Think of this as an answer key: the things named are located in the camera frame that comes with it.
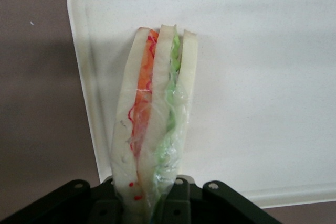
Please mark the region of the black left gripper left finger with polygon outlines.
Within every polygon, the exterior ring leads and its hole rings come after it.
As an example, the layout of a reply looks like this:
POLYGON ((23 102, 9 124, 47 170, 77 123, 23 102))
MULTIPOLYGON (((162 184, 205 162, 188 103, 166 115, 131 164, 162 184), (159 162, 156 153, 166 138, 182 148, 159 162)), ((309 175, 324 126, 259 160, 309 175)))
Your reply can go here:
POLYGON ((1 223, 125 223, 124 214, 110 176, 96 187, 86 180, 72 180, 1 223))

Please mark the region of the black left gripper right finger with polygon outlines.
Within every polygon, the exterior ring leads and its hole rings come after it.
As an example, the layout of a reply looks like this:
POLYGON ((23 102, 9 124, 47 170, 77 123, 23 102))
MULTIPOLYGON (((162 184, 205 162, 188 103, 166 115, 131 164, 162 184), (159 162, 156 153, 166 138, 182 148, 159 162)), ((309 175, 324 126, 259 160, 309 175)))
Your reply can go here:
POLYGON ((177 176, 162 196, 152 223, 280 223, 223 182, 198 187, 190 176, 177 176))

